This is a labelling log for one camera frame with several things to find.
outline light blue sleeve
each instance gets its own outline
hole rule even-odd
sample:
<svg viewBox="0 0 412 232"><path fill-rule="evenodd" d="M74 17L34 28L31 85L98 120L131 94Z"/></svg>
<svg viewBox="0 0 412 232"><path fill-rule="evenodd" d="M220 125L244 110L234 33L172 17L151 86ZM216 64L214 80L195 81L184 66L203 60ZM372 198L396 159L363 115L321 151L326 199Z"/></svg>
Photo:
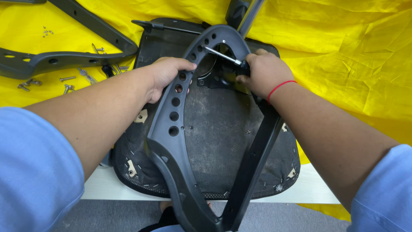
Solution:
<svg viewBox="0 0 412 232"><path fill-rule="evenodd" d="M0 108L0 159L0 231L48 231L83 194L76 152L30 111Z"/></svg>
<svg viewBox="0 0 412 232"><path fill-rule="evenodd" d="M348 231L412 231L412 148L392 148L359 188Z"/></svg>

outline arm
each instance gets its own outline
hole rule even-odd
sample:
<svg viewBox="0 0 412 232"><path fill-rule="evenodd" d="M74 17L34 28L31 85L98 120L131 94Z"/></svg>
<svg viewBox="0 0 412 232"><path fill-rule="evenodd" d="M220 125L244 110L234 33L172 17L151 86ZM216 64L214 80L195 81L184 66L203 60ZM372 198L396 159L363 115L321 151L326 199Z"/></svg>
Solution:
<svg viewBox="0 0 412 232"><path fill-rule="evenodd" d="M249 54L251 78L239 76L267 99L277 85L293 80L285 62L265 50ZM397 141L296 83L279 87L270 104L292 130L310 162L342 205L351 202L363 181Z"/></svg>
<svg viewBox="0 0 412 232"><path fill-rule="evenodd" d="M160 58L70 94L25 109L49 121L76 151L86 181L146 103L155 103L178 74L196 66L185 59Z"/></svg>

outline right hand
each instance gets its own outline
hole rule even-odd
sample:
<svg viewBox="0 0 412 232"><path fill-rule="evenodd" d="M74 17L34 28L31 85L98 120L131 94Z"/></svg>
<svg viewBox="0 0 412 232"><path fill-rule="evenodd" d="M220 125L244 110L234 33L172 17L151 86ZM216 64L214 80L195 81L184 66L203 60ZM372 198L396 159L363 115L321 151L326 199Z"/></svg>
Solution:
<svg viewBox="0 0 412 232"><path fill-rule="evenodd" d="M294 80L289 66L265 49L258 49L256 54L246 56L250 65L250 77L240 75L236 81L244 84L257 96L267 99L270 92L281 83Z"/></svg>

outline yellow plastic sheet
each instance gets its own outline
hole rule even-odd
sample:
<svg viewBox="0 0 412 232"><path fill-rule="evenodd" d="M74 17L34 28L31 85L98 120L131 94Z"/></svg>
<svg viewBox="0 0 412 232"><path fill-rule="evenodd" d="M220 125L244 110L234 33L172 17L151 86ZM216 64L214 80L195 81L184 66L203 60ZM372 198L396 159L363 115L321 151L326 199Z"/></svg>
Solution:
<svg viewBox="0 0 412 232"><path fill-rule="evenodd" d="M78 0L85 8L137 44L142 28L132 19L171 17L225 23L229 0ZM248 37L270 43L290 66L296 81L315 94L391 136L412 145L412 1L267 0ZM0 3L0 47L19 52L93 52L91 43L117 53L114 46L51 3ZM43 26L54 32L43 38ZM120 65L131 65L132 60ZM86 69L97 80L100 68ZM64 91L58 79L83 88L75 69L38 75L43 86L17 89L21 80L0 77L0 107L23 107ZM302 163L309 162L299 149ZM341 219L341 209L305 205Z"/></svg>

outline metal bracket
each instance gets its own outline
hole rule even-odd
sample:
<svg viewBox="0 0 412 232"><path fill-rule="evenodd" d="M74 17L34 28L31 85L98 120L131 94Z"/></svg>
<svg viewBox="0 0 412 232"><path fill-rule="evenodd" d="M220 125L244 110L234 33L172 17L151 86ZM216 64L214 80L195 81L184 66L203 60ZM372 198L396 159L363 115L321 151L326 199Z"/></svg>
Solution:
<svg viewBox="0 0 412 232"><path fill-rule="evenodd" d="M215 25L192 42L183 58L199 64L208 53L202 45L213 48L222 43L232 50L236 59L243 60L250 53L238 31L227 25ZM147 135L147 156L166 180L175 215L185 231L237 231L283 120L266 101L254 96L264 119L242 159L225 210L221 217L216 217L197 186L187 157L183 114L193 73L180 71L166 88Z"/></svg>
<svg viewBox="0 0 412 232"><path fill-rule="evenodd" d="M82 7L75 0L49 1L123 52L117 54L45 52L36 55L0 48L0 76L25 80L38 74L60 69L117 64L137 53L138 47L136 43L97 15Z"/></svg>

